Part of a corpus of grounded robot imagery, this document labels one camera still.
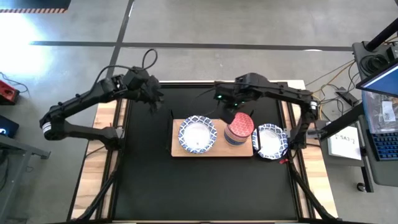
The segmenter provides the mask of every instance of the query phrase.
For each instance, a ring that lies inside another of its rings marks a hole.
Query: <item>red device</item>
[[[15,105],[19,90],[0,80],[0,105]]]

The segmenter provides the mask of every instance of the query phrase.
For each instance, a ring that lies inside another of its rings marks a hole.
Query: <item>wire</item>
[[[144,68],[145,59],[146,59],[147,55],[149,54],[149,52],[155,52],[155,59],[154,59],[154,61],[153,61],[148,67]],[[147,52],[145,52],[144,56],[142,57],[142,68],[134,68],[134,67],[130,68],[130,67],[127,67],[127,66],[124,66],[124,65],[108,65],[108,66],[104,67],[104,68],[99,72],[99,74],[98,74],[97,77],[95,78],[95,81],[94,81],[94,83],[93,83],[93,86],[91,87],[91,89],[90,89],[90,91],[88,92],[87,95],[89,95],[90,93],[93,92],[94,87],[95,87],[95,84],[96,84],[96,83],[98,82],[98,80],[100,79],[100,76],[102,75],[102,73],[103,73],[105,70],[107,70],[107,69],[109,69],[109,68],[125,68],[125,69],[127,69],[127,70],[129,70],[129,71],[132,71],[132,72],[136,72],[136,71],[138,71],[138,70],[139,70],[139,71],[144,71],[144,70],[147,70],[148,68],[151,68],[152,66],[154,66],[155,63],[156,63],[156,61],[157,61],[157,51],[156,51],[155,49],[149,49],[149,50],[147,50]]]
[[[348,94],[349,92],[351,92],[352,90],[355,89],[355,84],[354,84],[354,87],[352,87],[352,89],[349,89],[350,86],[351,86],[351,82],[349,83],[349,86],[348,86],[347,91],[346,91],[345,93],[343,93],[342,96],[345,96],[346,94]],[[342,96],[336,96],[336,97],[331,98],[331,99],[323,100],[321,103],[324,103],[324,104],[325,104],[325,103],[329,103],[329,102],[331,102],[331,101],[333,101],[333,100],[336,100],[336,99],[338,99],[338,98],[341,98]]]
[[[119,126],[116,126],[115,128],[122,128],[122,127],[123,127],[123,125],[119,125]],[[124,129],[122,130],[122,134],[120,135],[120,138],[119,138],[119,139],[121,139],[121,138],[123,137],[123,134],[124,134]],[[89,153],[85,156],[85,159],[86,159],[89,155],[91,155],[91,154],[93,154],[93,153],[96,153],[96,152],[98,152],[99,150],[101,150],[101,149],[103,149],[103,148],[105,148],[105,146],[101,146],[101,147],[95,149],[94,151],[89,152]]]
[[[343,71],[345,71],[348,67],[352,67],[353,64],[355,62],[352,62],[351,64],[348,64],[347,66],[345,66],[343,69],[340,70],[340,72],[337,73],[337,75],[335,75],[330,81],[328,81],[326,84],[322,85],[321,88],[317,91],[314,91],[313,93],[319,92],[321,91],[325,86],[327,86],[328,84],[330,84],[331,82],[333,82],[333,80],[335,80],[339,75],[341,75],[343,73]]]
[[[89,155],[91,155],[91,154],[93,154],[93,153],[96,153],[96,152],[98,152],[99,150],[101,150],[101,149],[103,149],[103,148],[105,148],[105,146],[102,146],[102,147],[99,147],[99,148],[95,149],[94,151],[92,151],[92,152],[88,153],[88,154],[86,155],[86,157],[85,157],[85,158],[87,158]]]
[[[338,109],[338,111],[341,113],[341,116],[342,116],[343,113],[344,113],[344,104],[343,104],[343,102],[342,102],[341,100],[339,100],[339,99],[332,99],[332,100],[330,100],[330,101],[327,101],[326,103],[322,103],[321,106],[322,106],[322,105],[325,105],[325,104],[327,104],[327,103],[330,103],[330,102],[332,102],[332,101],[336,101],[337,109]]]
[[[144,67],[144,65],[145,65],[145,59],[146,59],[146,57],[147,57],[147,55],[149,54],[149,52],[155,52],[155,59],[154,59],[154,61],[148,66],[148,67]],[[144,54],[144,56],[143,56],[143,58],[142,58],[142,68],[143,68],[143,70],[147,70],[148,68],[151,68],[152,66],[154,66],[155,65],[155,63],[156,63],[156,61],[157,61],[157,51],[155,50],[155,49],[149,49],[149,50],[147,50],[147,52],[145,52],[145,54]]]
[[[319,97],[317,97],[317,96],[315,96],[315,95],[312,95],[312,96],[313,96],[315,99],[318,100],[318,103],[321,102],[321,99],[319,99]],[[321,111],[322,111],[322,105],[319,107],[319,118],[322,120]]]
[[[28,94],[29,94],[29,96],[30,96],[29,88],[28,88],[25,84],[20,83],[20,82],[17,82],[17,81],[15,81],[15,80],[9,79],[9,78],[7,77],[7,75],[4,74],[3,72],[0,72],[0,74],[1,74],[2,78],[3,78],[4,80],[7,80],[10,84],[11,84],[11,83],[15,83],[14,85],[21,85],[21,86],[25,87],[25,90],[24,90],[24,91],[20,91],[20,90],[19,90],[19,93],[28,92]]]
[[[326,74],[320,76],[319,78],[316,78],[315,80],[311,81],[310,83],[305,84],[305,86],[311,85],[312,83],[314,83],[314,82],[318,81],[319,79],[321,79],[321,78],[323,78],[323,77],[325,77],[325,76],[327,76],[327,75],[329,75],[329,74],[331,74],[331,73],[337,71],[339,68],[342,68],[342,67],[344,67],[345,65],[347,65],[347,64],[349,64],[349,63],[351,63],[351,62],[354,62],[354,60],[350,60],[349,62],[347,62],[347,63],[345,63],[345,64],[343,64],[343,65],[340,65],[339,67],[337,67],[337,68],[333,69],[332,71],[330,71],[330,72],[328,72],[328,73],[326,73]]]
[[[392,38],[386,40],[384,43],[387,43],[387,44],[388,44],[390,41],[395,40],[396,38],[398,38],[398,36],[392,37]]]
[[[218,105],[220,105],[220,101],[217,102],[216,108],[208,113],[203,114],[202,116],[207,116],[209,114],[212,114],[213,112],[215,112],[218,109]]]
[[[33,170],[35,170],[34,167],[32,167],[32,166],[27,166],[25,172],[30,173],[30,172],[33,172]]]
[[[208,92],[214,91],[214,90],[216,90],[216,89],[215,89],[215,88],[211,88],[211,89],[209,89],[209,90],[205,90],[205,91],[203,91],[203,92],[197,94],[197,96],[195,96],[195,97],[191,100],[191,102],[189,103],[189,107],[188,107],[188,108],[192,108],[192,103],[193,103],[197,98],[203,96],[204,94],[206,94],[206,93],[208,93]]]
[[[320,147],[320,145],[317,145],[317,144],[312,144],[312,143],[305,143],[306,145],[308,145],[308,146],[316,146],[316,147]]]
[[[332,86],[332,87],[335,87],[336,88],[336,90],[338,90],[338,87],[336,86],[336,85],[334,85],[334,84],[331,84],[331,83],[329,83],[329,84],[327,84],[328,86]]]
[[[387,59],[385,56],[377,54],[377,55],[367,55],[363,57],[359,61],[359,67],[363,72],[366,72],[366,76],[373,74],[374,72],[378,71],[381,67],[388,64]]]

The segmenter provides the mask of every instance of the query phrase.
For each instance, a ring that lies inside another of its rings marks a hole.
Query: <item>gray floor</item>
[[[47,161],[33,159],[15,204],[14,216],[29,223],[66,219],[87,141],[46,141],[39,128],[49,106],[89,89],[109,64],[114,47],[29,46],[28,41],[116,42],[128,0],[72,0],[66,14],[0,14],[0,71],[25,83],[17,106],[0,113],[20,123],[17,139],[52,151]],[[135,0],[124,42],[350,46],[369,40],[398,15],[393,0]],[[353,58],[351,52],[298,50],[158,49],[150,72],[159,80],[232,80],[247,72],[270,80],[306,83]],[[122,48],[118,64],[140,65],[145,49]],[[317,90],[329,78],[307,88]],[[346,73],[333,82],[347,87]],[[326,97],[334,97],[325,88]],[[354,95],[360,97],[358,90]],[[91,126],[96,107],[70,118]],[[335,103],[324,107],[339,117]],[[357,192],[359,168],[327,166],[339,216],[345,220],[396,223],[398,189],[375,185]]]

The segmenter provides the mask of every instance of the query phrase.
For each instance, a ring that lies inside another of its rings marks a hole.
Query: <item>paper sign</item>
[[[392,109],[391,101],[383,101],[382,102],[382,113],[383,113],[384,121],[395,121],[396,120],[396,115],[394,113],[394,110]]]

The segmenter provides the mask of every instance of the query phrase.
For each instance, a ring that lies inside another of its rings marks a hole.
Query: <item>monitor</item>
[[[360,90],[398,98],[398,60],[392,61],[387,67],[368,76],[359,82],[356,87]]]
[[[9,138],[13,138],[17,133],[19,128],[19,124],[7,119],[0,115],[0,134],[7,136]]]

